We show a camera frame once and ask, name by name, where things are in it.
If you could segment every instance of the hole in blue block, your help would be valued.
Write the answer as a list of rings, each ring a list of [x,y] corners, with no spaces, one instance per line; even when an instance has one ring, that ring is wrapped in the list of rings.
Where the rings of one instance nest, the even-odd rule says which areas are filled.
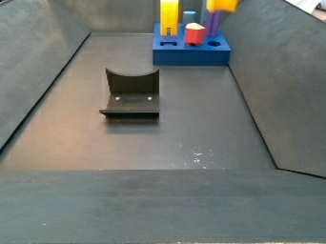
[[[213,46],[213,47],[220,47],[221,46],[221,43],[220,42],[216,42],[216,41],[210,41],[210,42],[208,42],[208,45],[209,46]]]
[[[178,43],[177,42],[161,42],[161,46],[166,46],[166,45],[177,46]]]

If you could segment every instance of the blue block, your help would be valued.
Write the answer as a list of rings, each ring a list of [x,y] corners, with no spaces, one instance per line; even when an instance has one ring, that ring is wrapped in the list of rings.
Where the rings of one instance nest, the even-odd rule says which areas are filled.
[[[185,28],[178,25],[178,36],[162,36],[159,24],[154,25],[153,65],[228,66],[232,48],[222,32],[208,37],[198,47],[185,45]]]

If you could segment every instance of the red block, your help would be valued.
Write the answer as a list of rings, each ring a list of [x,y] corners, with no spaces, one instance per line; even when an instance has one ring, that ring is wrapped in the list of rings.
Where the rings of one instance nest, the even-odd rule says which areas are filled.
[[[185,42],[187,46],[199,46],[205,41],[205,27],[197,23],[187,24]]]

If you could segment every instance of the yellow block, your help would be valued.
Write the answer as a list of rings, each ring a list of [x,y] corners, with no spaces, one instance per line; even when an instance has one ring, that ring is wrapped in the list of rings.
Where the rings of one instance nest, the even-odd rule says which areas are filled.
[[[161,35],[178,35],[178,0],[161,0]]]
[[[238,0],[208,0],[206,8],[210,12],[218,10],[236,11]]]

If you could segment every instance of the purple object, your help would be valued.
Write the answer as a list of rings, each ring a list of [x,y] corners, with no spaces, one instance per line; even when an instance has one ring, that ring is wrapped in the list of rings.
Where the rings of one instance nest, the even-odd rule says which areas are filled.
[[[218,34],[218,27],[220,27],[220,13],[221,11],[206,13],[206,36],[216,37]]]

